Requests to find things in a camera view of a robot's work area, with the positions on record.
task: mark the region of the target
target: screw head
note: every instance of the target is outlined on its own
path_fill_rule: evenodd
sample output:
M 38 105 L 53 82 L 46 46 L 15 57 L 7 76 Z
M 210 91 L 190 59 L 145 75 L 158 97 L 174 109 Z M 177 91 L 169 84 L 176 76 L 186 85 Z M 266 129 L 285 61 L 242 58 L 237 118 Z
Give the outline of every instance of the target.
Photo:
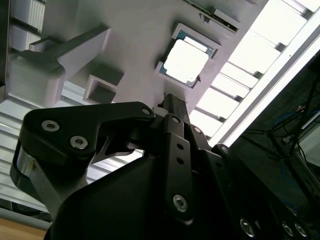
M 225 153 L 225 154 L 229 154 L 229 150 L 228 148 L 226 148 L 225 146 L 221 147 L 221 150 Z
M 179 211 L 179 212 L 186 212 L 188 209 L 188 203 L 185 200 L 185 198 L 181 195 L 174 195 L 173 197 L 173 204 L 175 206 L 175 208 Z
M 173 120 L 174 122 L 176 122 L 177 124 L 180 123 L 180 120 L 179 120 L 178 118 L 176 118 L 175 116 L 172 117 L 172 120 Z
M 52 120 L 46 120 L 41 123 L 41 127 L 43 130 L 47 132 L 55 132 L 60 129 L 60 126 L 57 122 L 52 121 Z
M 198 134 L 200 134 L 200 133 L 201 133 L 201 130 L 200 130 L 199 128 L 197 128 L 196 126 L 195 126 L 195 127 L 193 127 L 193 129 L 194 129 Z
M 73 136 L 70 144 L 75 149 L 83 150 L 88 146 L 88 141 L 83 136 Z
M 287 223 L 283 222 L 283 223 L 282 223 L 282 227 L 283 227 L 283 229 L 285 230 L 285 232 L 286 232 L 289 236 L 291 236 L 291 237 L 294 236 L 294 231 L 292 231 L 292 229 L 290 228 L 290 226 L 289 226 Z
M 250 238 L 255 237 L 255 231 L 254 231 L 253 227 L 251 226 L 251 224 L 247 220 L 241 218 L 240 226 L 241 226 L 242 230 L 245 232 L 245 234 L 247 234 Z
M 146 108 L 142 108 L 142 112 L 143 113 L 145 113 L 145 114 L 147 114 L 147 115 L 149 115 L 151 112 L 148 110 L 148 109 L 146 109 Z
M 300 224 L 295 223 L 294 226 L 303 237 L 306 238 L 308 236 L 306 231 L 300 226 Z

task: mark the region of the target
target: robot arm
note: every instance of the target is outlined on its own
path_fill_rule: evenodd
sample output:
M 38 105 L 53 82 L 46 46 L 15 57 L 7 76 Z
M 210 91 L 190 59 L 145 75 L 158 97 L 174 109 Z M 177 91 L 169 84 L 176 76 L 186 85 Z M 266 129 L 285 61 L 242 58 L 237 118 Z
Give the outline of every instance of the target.
M 307 228 L 226 146 L 211 148 L 169 94 L 140 102 L 34 110 L 11 178 L 44 203 L 46 240 L 311 239 Z M 88 185 L 92 163 L 143 157 Z

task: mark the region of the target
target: blue cable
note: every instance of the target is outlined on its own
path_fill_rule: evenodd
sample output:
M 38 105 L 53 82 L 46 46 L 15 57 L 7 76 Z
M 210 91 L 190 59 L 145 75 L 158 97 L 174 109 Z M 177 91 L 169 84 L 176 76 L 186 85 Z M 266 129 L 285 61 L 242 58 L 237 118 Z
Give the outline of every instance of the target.
M 311 112 L 309 112 L 308 113 L 308 115 L 309 114 L 316 114 L 316 113 L 319 113 L 320 112 L 320 110 L 317 110 L 317 111 L 311 111 Z M 293 115 L 295 115 L 295 114 L 297 114 L 297 112 L 289 112 L 289 113 L 286 113 L 286 114 L 283 114 L 283 115 L 281 115 L 276 121 L 275 121 L 275 123 L 273 124 L 273 127 L 275 126 L 275 125 L 277 125 L 277 123 L 278 122 L 280 122 L 280 120 L 282 120 L 283 118 L 285 118 L 285 117 L 291 117 L 291 116 L 293 116 Z
M 301 191 L 301 188 L 299 187 L 299 185 L 286 175 L 285 164 L 283 162 L 281 163 L 281 174 L 289 184 L 295 186 L 297 189 Z

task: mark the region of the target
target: hole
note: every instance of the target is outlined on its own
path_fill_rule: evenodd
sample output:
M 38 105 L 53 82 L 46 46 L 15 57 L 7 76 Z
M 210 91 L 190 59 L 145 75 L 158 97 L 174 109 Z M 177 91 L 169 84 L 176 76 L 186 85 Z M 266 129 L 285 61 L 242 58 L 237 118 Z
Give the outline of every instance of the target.
M 231 187 L 231 183 L 228 180 L 224 180 L 224 184 L 227 185 L 228 187 Z
M 82 144 L 84 144 L 84 141 L 82 141 L 81 139 L 76 139 L 75 143 L 78 145 L 82 145 Z
M 180 157 L 178 157 L 176 161 L 181 165 L 185 164 L 185 162 Z
M 185 149 L 184 146 L 182 146 L 182 145 L 179 144 L 179 143 L 177 144 L 177 147 L 178 147 L 179 149 L 181 149 L 181 150 Z
M 184 201 L 182 201 L 181 199 L 177 199 L 176 203 L 179 204 L 180 207 L 183 207 L 185 205 Z
M 222 165 L 221 165 L 221 163 L 219 163 L 219 162 L 216 162 L 215 165 L 216 165 L 218 168 L 220 168 L 220 169 L 223 168 Z
M 46 124 L 46 127 L 47 127 L 48 129 L 55 129 L 55 128 L 56 128 L 56 125 L 54 125 L 54 124 L 51 122 L 51 123 L 47 123 L 47 124 Z

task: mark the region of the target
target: wooden surface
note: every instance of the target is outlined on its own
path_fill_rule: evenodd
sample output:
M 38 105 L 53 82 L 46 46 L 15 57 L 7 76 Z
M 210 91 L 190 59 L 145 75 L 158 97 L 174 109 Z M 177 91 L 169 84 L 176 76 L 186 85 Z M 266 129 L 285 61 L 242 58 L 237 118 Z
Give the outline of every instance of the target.
M 0 240 L 43 240 L 46 232 L 0 218 Z

